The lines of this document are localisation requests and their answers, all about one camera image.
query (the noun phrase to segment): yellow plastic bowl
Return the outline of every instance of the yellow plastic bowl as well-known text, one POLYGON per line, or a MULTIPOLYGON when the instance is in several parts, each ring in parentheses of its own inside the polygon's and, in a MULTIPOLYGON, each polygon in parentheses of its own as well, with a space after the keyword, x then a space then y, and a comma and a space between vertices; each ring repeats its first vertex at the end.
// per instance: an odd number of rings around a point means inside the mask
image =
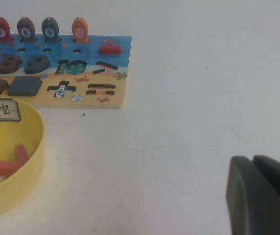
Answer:
POLYGON ((0 214, 27 197, 37 184, 44 165, 43 119, 31 105, 20 100, 15 101, 19 107, 21 121, 0 121, 0 160, 14 161, 14 146, 18 144, 25 147, 30 159, 0 183, 0 214))

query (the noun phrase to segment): orange number peg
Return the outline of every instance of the orange number peg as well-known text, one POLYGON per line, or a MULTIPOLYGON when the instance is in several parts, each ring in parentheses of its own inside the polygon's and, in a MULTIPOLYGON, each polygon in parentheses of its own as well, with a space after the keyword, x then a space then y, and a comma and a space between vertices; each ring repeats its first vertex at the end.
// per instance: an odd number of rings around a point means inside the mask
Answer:
POLYGON ((75 37, 75 43, 88 43, 88 24, 82 17, 77 17, 72 23, 72 34, 75 37))

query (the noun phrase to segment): yellow bowl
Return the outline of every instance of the yellow bowl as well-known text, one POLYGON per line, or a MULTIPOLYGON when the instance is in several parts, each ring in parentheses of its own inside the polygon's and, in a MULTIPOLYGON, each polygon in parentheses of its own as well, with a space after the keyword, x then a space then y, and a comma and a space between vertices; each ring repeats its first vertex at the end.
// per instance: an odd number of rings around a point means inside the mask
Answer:
POLYGON ((0 160, 14 161, 18 144, 30 156, 0 183, 0 214, 20 203, 37 184, 44 165, 44 139, 45 124, 35 108, 20 100, 0 98, 0 160))

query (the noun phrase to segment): dark gray puzzle piece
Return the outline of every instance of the dark gray puzzle piece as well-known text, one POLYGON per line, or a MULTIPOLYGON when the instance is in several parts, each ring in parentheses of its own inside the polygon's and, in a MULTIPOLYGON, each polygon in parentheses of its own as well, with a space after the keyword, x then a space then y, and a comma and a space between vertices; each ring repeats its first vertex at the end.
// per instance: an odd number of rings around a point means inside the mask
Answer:
POLYGON ((9 96, 35 96, 41 84, 40 77, 16 76, 7 89, 7 93, 9 96))
POLYGON ((26 74, 39 73, 50 66, 50 60, 46 55, 35 55, 28 60, 28 65, 24 68, 26 74))

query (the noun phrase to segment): gray square puzzle piece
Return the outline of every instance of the gray square puzzle piece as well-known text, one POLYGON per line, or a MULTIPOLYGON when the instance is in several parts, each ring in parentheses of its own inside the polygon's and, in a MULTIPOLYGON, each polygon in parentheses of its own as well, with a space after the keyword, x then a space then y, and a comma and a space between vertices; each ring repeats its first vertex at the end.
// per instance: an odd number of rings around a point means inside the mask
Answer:
POLYGON ((35 96, 41 84, 39 76, 16 76, 7 89, 7 93, 9 96, 35 96))

